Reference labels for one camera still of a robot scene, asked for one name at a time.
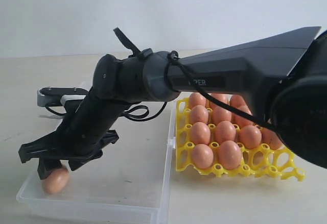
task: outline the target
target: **egg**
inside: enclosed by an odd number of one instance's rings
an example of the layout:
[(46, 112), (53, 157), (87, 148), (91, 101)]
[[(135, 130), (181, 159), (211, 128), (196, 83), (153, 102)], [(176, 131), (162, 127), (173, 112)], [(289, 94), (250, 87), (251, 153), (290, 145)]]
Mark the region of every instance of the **egg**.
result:
[(203, 122), (196, 122), (190, 129), (190, 140), (195, 145), (210, 144), (211, 132), (209, 127)]
[(195, 124), (196, 122), (203, 122), (206, 125), (209, 122), (209, 112), (207, 108), (202, 105), (196, 105), (190, 111), (190, 124)]
[(242, 151), (234, 141), (224, 141), (217, 149), (219, 163), (228, 170), (238, 168), (242, 161)]
[(211, 114), (211, 120), (215, 125), (219, 124), (221, 121), (231, 121), (231, 112), (216, 106)]
[[(247, 105), (238, 107), (239, 110), (252, 115), (250, 109), (247, 107)], [(247, 120), (241, 116), (238, 116), (236, 114), (233, 115), (233, 122), (236, 123), (240, 128), (243, 128), (245, 126), (253, 125), (253, 122), (250, 120)]]
[(196, 145), (191, 151), (191, 161), (199, 169), (207, 169), (214, 163), (214, 152), (205, 144)]
[(248, 149), (256, 148), (261, 143), (261, 131), (255, 126), (245, 126), (238, 134), (239, 142)]
[[(211, 93), (211, 96), (223, 103), (226, 103), (226, 104), (228, 103), (228, 97), (226, 94)], [(211, 109), (214, 109), (215, 107), (217, 107), (217, 105), (214, 104), (213, 102), (209, 102), (209, 106)]]
[(243, 97), (240, 96), (240, 95), (232, 95), (230, 100), (229, 100), (229, 104), (232, 107), (235, 107), (235, 108), (239, 108), (240, 106), (245, 106), (246, 105)]
[(60, 192), (69, 179), (69, 172), (66, 167), (55, 169), (45, 180), (42, 181), (42, 188), (46, 193), (54, 194)]
[(236, 129), (229, 121), (221, 121), (215, 128), (215, 141), (220, 145), (224, 141), (234, 141)]
[(189, 109), (194, 108), (196, 105), (206, 106), (206, 98), (198, 92), (193, 92), (189, 97)]
[(268, 144), (270, 149), (277, 150), (283, 146), (282, 141), (279, 139), (277, 134), (267, 128), (261, 130), (262, 143)]

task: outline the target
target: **clear plastic container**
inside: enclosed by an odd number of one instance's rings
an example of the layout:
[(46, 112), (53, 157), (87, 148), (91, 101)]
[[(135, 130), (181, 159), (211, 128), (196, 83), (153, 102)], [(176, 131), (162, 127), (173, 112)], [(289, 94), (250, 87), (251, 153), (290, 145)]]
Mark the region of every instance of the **clear plastic container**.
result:
[[(82, 83), (80, 87), (89, 86)], [(132, 122), (121, 118), (115, 125), (123, 129), (112, 128), (120, 136), (118, 142), (104, 148), (102, 158), (72, 172), (60, 193), (45, 194), (35, 169), (19, 190), (17, 200), (27, 204), (33, 214), (50, 218), (166, 224), (175, 106), (175, 102), (170, 103), (161, 114), (170, 113), (168, 143), (162, 139), (167, 132), (158, 129), (164, 126), (162, 119)]]

